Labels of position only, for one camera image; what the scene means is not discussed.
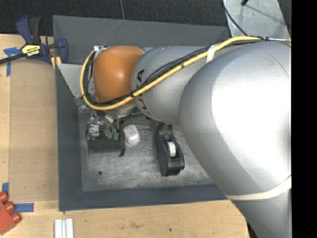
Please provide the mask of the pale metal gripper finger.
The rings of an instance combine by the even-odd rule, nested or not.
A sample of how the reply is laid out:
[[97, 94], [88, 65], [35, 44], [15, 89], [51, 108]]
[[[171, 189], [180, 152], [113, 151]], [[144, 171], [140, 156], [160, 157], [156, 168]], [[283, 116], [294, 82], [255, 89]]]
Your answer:
[[88, 119], [88, 125], [92, 124], [98, 124], [99, 122], [99, 115], [97, 111], [91, 111], [89, 119]]
[[87, 139], [97, 139], [100, 136], [100, 127], [96, 124], [90, 124], [86, 133]]

